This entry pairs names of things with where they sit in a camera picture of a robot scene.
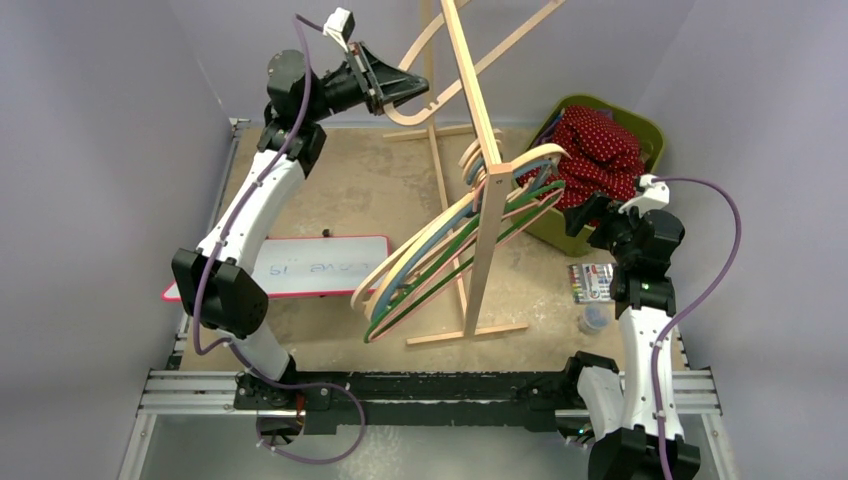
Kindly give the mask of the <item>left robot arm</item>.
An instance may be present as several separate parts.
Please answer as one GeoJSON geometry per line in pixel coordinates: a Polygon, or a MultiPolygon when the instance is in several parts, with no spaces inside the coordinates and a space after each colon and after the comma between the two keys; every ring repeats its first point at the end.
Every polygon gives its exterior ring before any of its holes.
{"type": "Polygon", "coordinates": [[[317,75],[307,48],[283,50],[266,67],[269,102],[251,170],[218,223],[194,248],[171,260],[180,302],[194,328],[219,338],[205,355],[227,345],[253,376],[272,408],[297,399],[296,364],[265,319],[269,296],[253,277],[260,247],[285,202],[307,179],[320,157],[326,133],[321,121],[363,105],[373,115],[428,92],[428,80],[392,66],[363,42],[346,46],[339,67],[317,75]]]}

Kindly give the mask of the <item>green plastic hanger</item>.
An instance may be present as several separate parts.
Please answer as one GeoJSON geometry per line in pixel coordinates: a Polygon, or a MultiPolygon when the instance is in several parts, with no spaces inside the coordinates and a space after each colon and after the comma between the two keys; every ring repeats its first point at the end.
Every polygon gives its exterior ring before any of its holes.
{"type": "Polygon", "coordinates": [[[479,224],[480,219],[472,222],[464,219],[459,223],[455,231],[460,232],[462,237],[451,242],[449,247],[426,269],[430,275],[428,279],[419,278],[407,283],[403,289],[395,292],[386,309],[380,309],[371,316],[358,311],[368,321],[368,327],[363,335],[365,343],[373,343],[386,336],[402,321],[434,300],[447,287],[456,284],[458,275],[463,278],[471,273],[480,230],[479,224]]]}

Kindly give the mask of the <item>red polka dot garment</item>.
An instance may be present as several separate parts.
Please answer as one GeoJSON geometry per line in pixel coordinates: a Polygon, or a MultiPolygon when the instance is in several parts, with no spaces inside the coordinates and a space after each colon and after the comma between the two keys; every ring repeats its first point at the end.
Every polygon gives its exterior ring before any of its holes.
{"type": "Polygon", "coordinates": [[[560,117],[549,143],[566,154],[557,172],[546,184],[564,183],[564,193],[555,208],[561,212],[584,203],[601,192],[617,201],[635,194],[635,183],[646,173],[637,136],[614,119],[610,108],[567,105],[554,116],[560,117]]]}

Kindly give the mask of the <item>pink wire hanger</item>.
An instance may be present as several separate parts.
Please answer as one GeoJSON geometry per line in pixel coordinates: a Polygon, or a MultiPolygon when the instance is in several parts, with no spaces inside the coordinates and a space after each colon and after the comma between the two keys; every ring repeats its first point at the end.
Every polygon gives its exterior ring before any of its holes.
{"type": "MultiPolygon", "coordinates": [[[[565,193],[562,180],[521,187],[507,196],[497,237],[501,247],[549,212],[565,193]]],[[[481,203],[472,193],[422,228],[363,281],[351,307],[368,321],[363,341],[373,343],[473,270],[481,203]]]]}

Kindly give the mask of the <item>grey-blue plastic hanger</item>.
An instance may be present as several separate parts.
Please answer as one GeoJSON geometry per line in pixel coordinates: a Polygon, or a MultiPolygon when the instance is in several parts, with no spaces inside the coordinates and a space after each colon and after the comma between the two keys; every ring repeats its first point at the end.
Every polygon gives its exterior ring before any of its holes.
{"type": "MultiPolygon", "coordinates": [[[[563,155],[562,149],[545,144],[509,162],[512,173],[506,181],[507,185],[528,173],[532,179],[509,193],[506,202],[515,202],[519,197],[542,188],[547,178],[557,172],[559,158],[563,155]]],[[[353,304],[363,301],[365,290],[377,283],[379,286],[372,294],[369,306],[375,310],[386,309],[395,292],[409,282],[409,276],[414,276],[420,267],[427,269],[434,257],[440,256],[451,242],[462,237],[460,232],[455,231],[462,220],[472,222],[480,219],[483,194],[493,187],[495,181],[485,172],[480,161],[469,167],[469,178],[472,181],[471,191],[410,237],[375,269],[360,285],[355,298],[351,300],[353,304]]]]}

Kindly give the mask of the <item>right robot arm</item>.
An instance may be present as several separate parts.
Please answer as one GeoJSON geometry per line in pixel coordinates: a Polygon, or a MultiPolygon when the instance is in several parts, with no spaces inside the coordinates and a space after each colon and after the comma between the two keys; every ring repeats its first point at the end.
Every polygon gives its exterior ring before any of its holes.
{"type": "Polygon", "coordinates": [[[692,479],[701,467],[688,443],[673,385],[672,321],[676,294],[667,272],[685,236],[682,222],[661,209],[628,206],[596,192],[567,210],[566,233],[596,225],[588,242],[615,260],[609,291],[623,339],[625,368],[602,360],[564,376],[561,392],[586,406],[594,435],[591,479],[692,479]]]}

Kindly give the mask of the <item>purple garment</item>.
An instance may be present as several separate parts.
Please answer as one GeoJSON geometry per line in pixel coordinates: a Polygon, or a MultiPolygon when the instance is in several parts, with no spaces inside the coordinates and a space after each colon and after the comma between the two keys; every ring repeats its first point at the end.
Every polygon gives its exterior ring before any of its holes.
{"type": "Polygon", "coordinates": [[[530,145],[530,148],[549,143],[560,120],[560,117],[555,117],[553,120],[551,120],[549,124],[545,126],[540,133],[536,135],[530,145]]]}

